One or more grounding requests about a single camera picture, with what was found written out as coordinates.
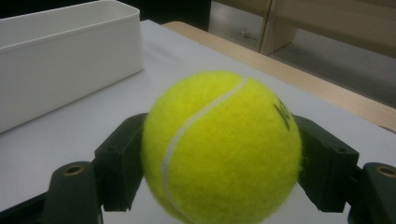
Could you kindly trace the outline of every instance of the white box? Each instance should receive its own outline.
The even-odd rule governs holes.
[[[139,14],[105,0],[0,20],[0,132],[142,70]]]

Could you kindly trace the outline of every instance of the floor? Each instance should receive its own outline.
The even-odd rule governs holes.
[[[262,17],[212,2],[209,33],[257,50]],[[270,57],[396,108],[396,59],[298,30]]]

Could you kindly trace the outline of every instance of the white tabletop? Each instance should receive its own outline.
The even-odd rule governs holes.
[[[0,133],[0,211],[47,191],[53,171],[92,161],[97,147],[128,117],[149,112],[155,99],[182,77],[231,70],[268,85],[293,114],[312,119],[368,161],[396,165],[396,135],[151,21],[141,23],[145,69],[70,105]],[[296,186],[281,209],[263,223],[347,223],[323,214]],[[179,223],[152,198],[145,183],[132,211],[104,213],[105,223]]]

